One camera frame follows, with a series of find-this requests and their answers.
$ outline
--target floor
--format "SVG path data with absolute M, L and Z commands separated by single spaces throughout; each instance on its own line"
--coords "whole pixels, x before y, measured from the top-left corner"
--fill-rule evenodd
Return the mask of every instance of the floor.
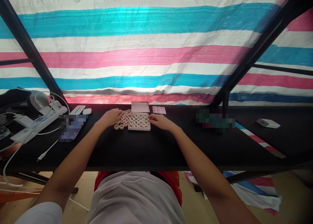
M 40 174 L 50 177 L 52 172 Z M 89 208 L 97 172 L 84 172 L 77 183 L 78 194 L 71 198 L 83 206 Z M 11 182 L 21 182 L 13 178 Z M 261 223 L 307 223 L 308 215 L 312 210 L 313 190 L 307 188 L 292 172 L 283 172 L 273 175 L 273 180 L 278 194 L 282 196 L 280 212 L 277 216 L 262 209 L 248 206 L 251 212 Z M 41 185 L 26 182 L 27 186 L 39 188 Z M 203 198 L 201 193 L 196 193 L 192 183 L 185 179 L 184 173 L 180 172 L 180 188 L 183 193 L 183 212 L 187 223 L 218 223 L 209 201 Z M 32 204 L 34 198 L 7 203 L 0 210 L 0 224 L 13 224 Z M 83 224 L 86 222 L 87 211 L 68 201 L 62 223 Z

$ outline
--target white t-shirt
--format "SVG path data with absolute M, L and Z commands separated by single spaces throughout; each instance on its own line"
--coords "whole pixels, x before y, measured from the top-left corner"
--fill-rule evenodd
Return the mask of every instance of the white t-shirt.
M 27 210 L 15 224 L 59 224 L 61 207 L 40 203 Z M 88 224 L 185 223 L 172 188 L 147 172 L 118 172 L 101 181 L 94 192 Z

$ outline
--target blue stripe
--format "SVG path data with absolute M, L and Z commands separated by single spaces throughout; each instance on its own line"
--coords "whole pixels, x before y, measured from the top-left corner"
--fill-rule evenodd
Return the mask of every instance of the blue stripe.
M 231 177 L 233 175 L 236 175 L 235 173 L 229 172 L 229 171 L 223 171 L 223 175 L 225 177 Z M 264 196 L 273 196 L 276 197 L 274 195 L 269 195 L 267 194 L 265 191 L 261 190 L 260 188 L 258 188 L 257 186 L 253 185 L 251 182 L 249 181 L 243 181 L 243 182 L 238 182 L 237 184 L 251 190 L 254 191 L 255 193 L 259 194 L 259 195 L 264 195 Z
M 113 76 L 98 79 L 60 79 L 55 78 L 60 89 L 86 90 L 103 88 L 155 88 L 159 85 L 221 87 L 228 76 L 196 75 L 196 74 L 165 74 L 162 76 Z M 37 77 L 0 78 L 0 89 L 11 89 L 17 86 L 23 88 L 43 88 L 43 81 Z
M 272 3 L 226 7 L 120 7 L 23 14 L 19 18 L 32 38 L 191 33 L 222 29 L 261 32 L 278 8 Z M 2 19 L 0 38 L 13 38 Z
M 230 101 L 246 102 L 246 101 L 266 101 L 266 102 L 282 102 L 282 103 L 313 103 L 313 97 L 278 95 L 268 93 L 230 93 Z
M 236 122 L 236 127 L 237 127 L 238 129 L 246 129 L 246 128 L 244 128 L 243 126 L 241 126 L 240 124 L 238 124 L 237 122 Z
M 270 45 L 258 62 L 313 67 L 313 49 Z

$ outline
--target charger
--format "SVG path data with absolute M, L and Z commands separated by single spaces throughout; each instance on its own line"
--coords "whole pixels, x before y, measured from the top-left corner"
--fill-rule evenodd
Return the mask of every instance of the charger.
M 14 121 L 21 124 L 25 128 L 31 127 L 32 124 L 34 123 L 34 121 L 31 118 L 25 115 L 17 114 L 14 117 L 15 117 Z

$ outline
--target white mouse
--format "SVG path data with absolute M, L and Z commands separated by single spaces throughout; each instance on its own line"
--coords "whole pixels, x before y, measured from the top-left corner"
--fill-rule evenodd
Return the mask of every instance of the white mouse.
M 83 114 L 83 115 L 89 115 L 89 114 L 91 114 L 91 108 L 85 108 L 85 109 L 82 111 L 82 114 Z

